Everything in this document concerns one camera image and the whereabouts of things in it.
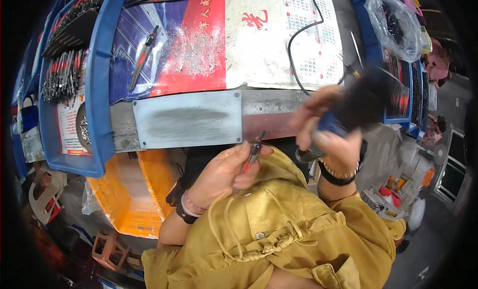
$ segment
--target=white plastic chair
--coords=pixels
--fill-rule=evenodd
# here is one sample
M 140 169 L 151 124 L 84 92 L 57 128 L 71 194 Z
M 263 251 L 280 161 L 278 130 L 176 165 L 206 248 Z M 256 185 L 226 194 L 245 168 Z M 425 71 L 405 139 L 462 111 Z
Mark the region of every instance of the white plastic chair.
M 45 172 L 51 174 L 52 182 L 46 187 L 43 193 L 41 193 L 38 199 L 35 199 L 33 196 L 33 191 L 37 183 L 45 174 Z M 58 198 L 62 194 L 63 188 L 66 184 L 67 181 L 65 173 L 52 170 L 48 167 L 46 162 L 43 163 L 43 165 L 40 167 L 38 174 L 35 176 L 35 179 L 33 179 L 32 185 L 30 186 L 30 190 L 28 191 L 28 200 L 30 202 L 30 206 L 32 207 L 33 213 L 42 224 L 46 225 L 50 220 L 50 216 L 53 212 L 55 204 L 59 207 Z M 50 210 L 47 211 L 45 208 L 51 199 L 54 200 L 54 204 L 50 208 Z

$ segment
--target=poster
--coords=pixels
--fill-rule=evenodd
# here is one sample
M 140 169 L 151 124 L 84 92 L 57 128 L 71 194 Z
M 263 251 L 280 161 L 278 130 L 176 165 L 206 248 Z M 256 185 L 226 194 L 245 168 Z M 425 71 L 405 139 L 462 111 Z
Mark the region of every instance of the poster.
M 324 22 L 299 34 L 291 52 L 308 89 L 337 83 L 342 51 L 332 0 L 316 0 Z M 299 89 L 286 47 L 291 36 L 320 20 L 312 0 L 183 0 L 121 11 L 110 64 L 110 104 L 180 92 L 241 85 Z M 132 92 L 141 49 L 155 42 Z

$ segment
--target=pink stool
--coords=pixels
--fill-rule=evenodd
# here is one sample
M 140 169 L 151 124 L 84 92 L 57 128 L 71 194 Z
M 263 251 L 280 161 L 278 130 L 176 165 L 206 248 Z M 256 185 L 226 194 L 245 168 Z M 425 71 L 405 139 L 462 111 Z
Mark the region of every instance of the pink stool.
M 129 252 L 129 246 L 127 249 L 123 248 L 116 241 L 117 237 L 118 233 L 116 231 L 111 232 L 110 235 L 104 235 L 101 231 L 98 232 L 91 252 L 92 257 L 102 266 L 114 271 L 118 271 L 121 268 L 124 259 L 126 259 Z M 98 242 L 103 246 L 101 254 L 96 253 Z

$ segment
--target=drawstring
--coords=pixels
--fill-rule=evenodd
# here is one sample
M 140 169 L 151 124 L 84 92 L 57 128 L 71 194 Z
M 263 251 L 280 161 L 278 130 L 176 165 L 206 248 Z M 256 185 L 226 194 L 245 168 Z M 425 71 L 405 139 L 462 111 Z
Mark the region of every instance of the drawstring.
M 228 203 L 226 204 L 226 208 L 224 209 L 224 220 L 226 221 L 226 226 L 228 227 L 228 230 L 230 234 L 232 235 L 233 240 L 236 242 L 236 246 L 239 249 L 239 255 L 237 256 L 232 256 L 225 248 L 224 245 L 222 244 L 221 240 L 219 239 L 218 233 L 216 232 L 216 228 L 213 225 L 212 218 L 211 218 L 211 213 L 212 209 L 214 208 L 214 205 L 221 200 L 225 194 L 222 194 L 218 198 L 216 198 L 212 203 L 211 206 L 209 207 L 209 210 L 207 211 L 207 219 L 209 221 L 209 228 L 211 229 L 211 232 L 214 236 L 214 238 L 218 241 L 219 246 L 221 247 L 222 252 L 224 255 L 226 255 L 229 259 L 236 260 L 238 262 L 249 262 L 249 261 L 254 261 L 254 260 L 259 260 L 262 258 L 265 258 L 266 256 L 274 253 L 274 252 L 280 252 L 281 250 L 285 249 L 288 247 L 290 244 L 297 242 L 299 245 L 306 245 L 306 246 L 312 246 L 316 245 L 317 241 L 311 242 L 311 243 L 300 243 L 298 240 L 302 240 L 302 231 L 300 230 L 299 226 L 295 223 L 295 221 L 292 219 L 292 217 L 287 214 L 284 211 L 284 208 L 282 207 L 281 203 L 277 200 L 276 196 L 269 190 L 266 189 L 266 192 L 272 196 L 274 201 L 277 203 L 281 211 L 285 214 L 285 216 L 288 219 L 287 222 L 287 228 L 289 229 L 289 233 L 286 235 L 282 236 L 281 239 L 276 243 L 276 244 L 266 244 L 264 248 L 262 249 L 261 252 L 247 252 L 245 254 L 242 253 L 242 245 L 240 244 L 239 238 L 237 237 L 237 234 L 234 232 L 234 230 L 230 226 L 229 222 L 229 208 L 231 206 L 232 201 L 234 198 L 230 198 Z

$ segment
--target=striped shirt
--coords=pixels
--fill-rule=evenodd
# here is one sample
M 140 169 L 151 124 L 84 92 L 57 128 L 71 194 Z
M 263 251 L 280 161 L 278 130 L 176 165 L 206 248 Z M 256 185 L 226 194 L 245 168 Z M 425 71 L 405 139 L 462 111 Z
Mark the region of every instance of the striped shirt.
M 428 54 L 430 80 L 439 80 L 448 77 L 448 65 L 450 59 L 448 53 L 441 46 L 438 40 L 432 39 L 433 51 Z
M 434 145 L 443 137 L 436 123 L 429 124 L 426 128 L 425 136 L 421 139 L 423 145 Z

